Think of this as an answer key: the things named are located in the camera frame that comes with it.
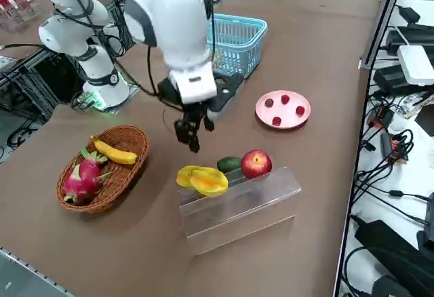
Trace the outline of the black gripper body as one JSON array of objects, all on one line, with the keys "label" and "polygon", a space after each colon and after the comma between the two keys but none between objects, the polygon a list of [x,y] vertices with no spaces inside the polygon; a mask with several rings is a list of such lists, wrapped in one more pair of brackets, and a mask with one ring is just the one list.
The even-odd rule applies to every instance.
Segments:
[{"label": "black gripper body", "polygon": [[205,106],[200,102],[191,104],[183,103],[178,90],[173,87],[168,78],[159,82],[157,89],[160,101],[165,103],[167,106],[182,112],[185,121],[201,121],[205,117]]}]

